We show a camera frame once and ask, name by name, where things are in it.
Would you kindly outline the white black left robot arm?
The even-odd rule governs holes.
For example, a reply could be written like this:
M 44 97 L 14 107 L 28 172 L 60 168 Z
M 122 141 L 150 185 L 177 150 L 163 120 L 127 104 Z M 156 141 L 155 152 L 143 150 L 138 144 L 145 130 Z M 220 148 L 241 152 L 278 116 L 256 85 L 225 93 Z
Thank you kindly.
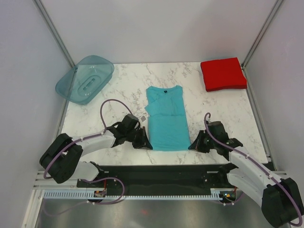
M 125 142 L 130 142 L 135 149 L 153 149 L 145 127 L 140 125 L 137 117 L 127 114 L 122 121 L 106 127 L 104 132 L 83 137 L 60 134 L 41 156 L 39 164 L 45 169 L 44 178 L 53 179 L 58 184 L 74 178 L 99 187 L 104 182 L 101 167 L 93 161 L 80 161 L 80 158 Z

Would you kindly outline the teal t shirt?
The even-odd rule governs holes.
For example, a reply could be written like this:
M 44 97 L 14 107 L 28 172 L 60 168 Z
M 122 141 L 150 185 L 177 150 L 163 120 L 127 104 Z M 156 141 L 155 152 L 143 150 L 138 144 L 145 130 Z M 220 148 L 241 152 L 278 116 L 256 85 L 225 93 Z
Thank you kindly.
M 155 151 L 183 151 L 190 146 L 183 89 L 150 86 L 146 90 L 148 135 Z

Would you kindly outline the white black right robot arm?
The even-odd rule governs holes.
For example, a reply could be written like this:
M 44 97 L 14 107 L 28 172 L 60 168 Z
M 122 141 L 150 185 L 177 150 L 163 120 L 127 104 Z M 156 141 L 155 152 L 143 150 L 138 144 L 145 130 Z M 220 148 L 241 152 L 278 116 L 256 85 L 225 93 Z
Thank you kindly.
M 286 223 L 303 224 L 304 205 L 297 183 L 283 178 L 256 160 L 236 138 L 229 138 L 220 121 L 205 121 L 190 150 L 216 150 L 228 163 L 220 166 L 217 180 L 223 187 L 237 187 L 262 210 L 268 223 L 278 228 Z

